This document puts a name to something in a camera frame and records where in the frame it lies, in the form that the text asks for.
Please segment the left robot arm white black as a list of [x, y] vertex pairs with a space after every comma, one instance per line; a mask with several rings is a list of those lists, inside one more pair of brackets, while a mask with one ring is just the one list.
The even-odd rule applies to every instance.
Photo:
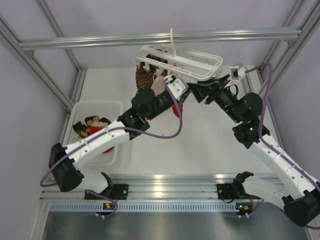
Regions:
[[151, 88], [141, 88], [131, 100], [131, 108], [120, 115], [108, 126], [78, 142], [62, 146], [60, 143], [51, 148], [49, 173], [54, 177], [55, 184], [62, 193], [70, 192], [81, 184], [85, 189], [94, 191], [103, 199], [113, 194], [113, 186], [107, 179], [106, 173], [90, 176], [81, 168], [92, 158], [101, 153], [140, 135], [158, 139], [172, 139], [179, 135], [164, 136], [147, 132], [149, 120], [153, 120], [166, 110], [179, 107], [190, 94], [189, 89], [176, 91], [166, 89], [159, 95]]

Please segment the brown striped sock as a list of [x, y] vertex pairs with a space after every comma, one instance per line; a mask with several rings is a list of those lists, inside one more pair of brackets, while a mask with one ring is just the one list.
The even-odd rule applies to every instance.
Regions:
[[[148, 54], [146, 56], [149, 59], [156, 60], [158, 62], [162, 62], [164, 64], [168, 63], [168, 60], [164, 58], [160, 58], [155, 55]], [[155, 80], [154, 75], [156, 74], [157, 70], [159, 69], [158, 66], [155, 65], [149, 65], [149, 68], [145, 70], [145, 63], [140, 62], [140, 65], [136, 67], [135, 71], [135, 82], [136, 82], [136, 87], [137, 90], [143, 89], [143, 88], [151, 88], [152, 84]], [[163, 77], [168, 75], [168, 71], [164, 69], [161, 73]]]

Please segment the aluminium top crossbar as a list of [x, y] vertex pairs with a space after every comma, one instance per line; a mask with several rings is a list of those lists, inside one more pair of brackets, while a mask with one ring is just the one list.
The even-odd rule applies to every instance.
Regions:
[[189, 32], [174, 32], [171, 30], [165, 33], [22, 39], [19, 46], [25, 51], [36, 51], [193, 42], [297, 40], [302, 32], [302, 29], [295, 26]]

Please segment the red beige animal sock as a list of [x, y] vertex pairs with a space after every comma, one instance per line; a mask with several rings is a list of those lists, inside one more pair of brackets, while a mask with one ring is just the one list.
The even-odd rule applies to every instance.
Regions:
[[[106, 128], [108, 126], [91, 126], [90, 127], [90, 136], [96, 134], [97, 132], [99, 132], [100, 130], [103, 130], [104, 128]], [[93, 141], [94, 141], [94, 137], [92, 137], [92, 139], [90, 139], [90, 141], [88, 141], [88, 143], [91, 144]], [[114, 146], [103, 151], [103, 154], [109, 153], [113, 149], [114, 149]]]
[[172, 111], [173, 114], [179, 118], [179, 113], [182, 115], [183, 114], [183, 104], [179, 104], [179, 110], [177, 109], [177, 107], [175, 105], [172, 106]]

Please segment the white plastic clip hanger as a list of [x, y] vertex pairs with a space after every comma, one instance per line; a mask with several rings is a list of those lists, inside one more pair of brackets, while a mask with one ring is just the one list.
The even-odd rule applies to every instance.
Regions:
[[204, 82], [218, 77], [223, 68], [223, 58], [205, 52], [195, 51], [175, 45], [173, 29], [169, 32], [168, 44], [147, 44], [135, 54], [139, 67], [144, 63], [145, 70], [157, 67], [157, 74], [164, 70], [190, 81]]

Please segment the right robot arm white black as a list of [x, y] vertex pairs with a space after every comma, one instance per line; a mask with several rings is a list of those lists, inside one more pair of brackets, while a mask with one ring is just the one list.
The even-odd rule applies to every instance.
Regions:
[[267, 103], [253, 92], [238, 99], [226, 86], [229, 75], [205, 82], [189, 83], [195, 99], [206, 105], [215, 102], [237, 125], [237, 141], [255, 154], [282, 182], [274, 185], [245, 171], [232, 181], [233, 199], [255, 196], [282, 209], [296, 225], [306, 227], [320, 214], [320, 182], [306, 173], [278, 145], [263, 120]]

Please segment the pink beige sock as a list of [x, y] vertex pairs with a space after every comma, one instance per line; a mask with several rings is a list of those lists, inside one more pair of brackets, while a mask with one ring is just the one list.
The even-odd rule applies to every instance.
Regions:
[[153, 90], [155, 96], [162, 94], [166, 90], [164, 81], [165, 78], [162, 75], [153, 77], [151, 89]]

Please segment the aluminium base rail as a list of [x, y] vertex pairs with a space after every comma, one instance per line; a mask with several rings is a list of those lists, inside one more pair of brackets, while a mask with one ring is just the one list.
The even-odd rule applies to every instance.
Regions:
[[[127, 201], [170, 201], [218, 199], [217, 184], [231, 183], [234, 174], [111, 174], [114, 184], [128, 184]], [[255, 173], [262, 180], [283, 187], [273, 173]], [[60, 192], [57, 186], [42, 190], [42, 201], [84, 200], [85, 192], [76, 188]]]

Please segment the brown argyle sock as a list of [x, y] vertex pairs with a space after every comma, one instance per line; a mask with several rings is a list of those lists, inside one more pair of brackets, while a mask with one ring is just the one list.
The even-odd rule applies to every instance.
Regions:
[[90, 136], [91, 128], [81, 121], [78, 121], [72, 126], [75, 133], [79, 135], [80, 138], [84, 139]]
[[107, 119], [106, 117], [101, 117], [100, 118], [97, 115], [88, 116], [88, 117], [85, 118], [84, 121], [89, 127], [97, 127], [97, 126], [106, 127], [109, 124], [111, 124], [111, 121], [109, 119]]

